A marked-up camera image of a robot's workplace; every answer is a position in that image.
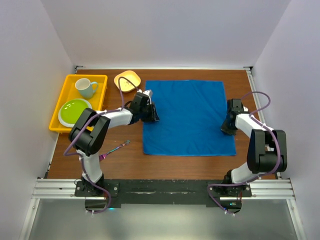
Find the blue cloth napkin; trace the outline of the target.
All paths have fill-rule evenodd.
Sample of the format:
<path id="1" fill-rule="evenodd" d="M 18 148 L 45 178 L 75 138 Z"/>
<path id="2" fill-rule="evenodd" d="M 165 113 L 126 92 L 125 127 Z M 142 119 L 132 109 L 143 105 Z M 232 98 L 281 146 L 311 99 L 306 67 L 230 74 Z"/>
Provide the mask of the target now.
<path id="1" fill-rule="evenodd" d="M 235 156 L 234 136 L 221 125 L 227 115 L 221 81 L 148 80 L 159 121 L 143 124 L 143 152 L 154 156 Z"/>

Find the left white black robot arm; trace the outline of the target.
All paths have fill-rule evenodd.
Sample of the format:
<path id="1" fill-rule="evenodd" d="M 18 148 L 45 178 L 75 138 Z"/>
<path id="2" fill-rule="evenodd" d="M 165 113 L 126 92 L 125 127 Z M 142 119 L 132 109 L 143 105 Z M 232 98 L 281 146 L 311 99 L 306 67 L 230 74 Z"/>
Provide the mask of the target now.
<path id="1" fill-rule="evenodd" d="M 70 146 L 64 155 L 70 156 L 70 149 L 75 148 L 74 155 L 78 156 L 82 168 L 81 182 L 92 196 L 108 195 L 99 155 L 107 131 L 139 121 L 143 123 L 159 121 L 152 95 L 151 90 L 138 90 L 129 105 L 123 105 L 115 110 L 95 111 L 86 108 L 74 124 L 68 136 Z"/>

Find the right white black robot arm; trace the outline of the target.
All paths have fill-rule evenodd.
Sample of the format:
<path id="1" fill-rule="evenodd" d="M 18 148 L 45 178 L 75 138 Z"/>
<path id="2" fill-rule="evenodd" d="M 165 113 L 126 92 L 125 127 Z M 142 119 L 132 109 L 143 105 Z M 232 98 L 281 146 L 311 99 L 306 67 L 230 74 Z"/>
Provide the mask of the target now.
<path id="1" fill-rule="evenodd" d="M 286 133 L 266 126 L 249 112 L 240 99 L 233 98 L 227 101 L 221 131 L 234 136 L 238 130 L 249 137 L 246 163 L 229 170 L 216 187 L 230 197 L 259 177 L 284 172 L 288 166 Z"/>

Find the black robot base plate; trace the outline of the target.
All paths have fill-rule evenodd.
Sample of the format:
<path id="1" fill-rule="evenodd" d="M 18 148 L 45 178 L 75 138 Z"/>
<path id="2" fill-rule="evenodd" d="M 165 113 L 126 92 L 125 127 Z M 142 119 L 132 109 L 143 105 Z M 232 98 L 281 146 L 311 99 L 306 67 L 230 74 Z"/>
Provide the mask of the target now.
<path id="1" fill-rule="evenodd" d="M 235 188 L 228 192 L 216 189 L 221 180 L 159 180 L 159 179 L 105 179 L 104 188 L 111 195 L 111 207 L 136 205 L 205 205 L 216 207 L 213 196 L 224 208 L 239 210 L 241 200 L 251 197 L 251 187 Z"/>

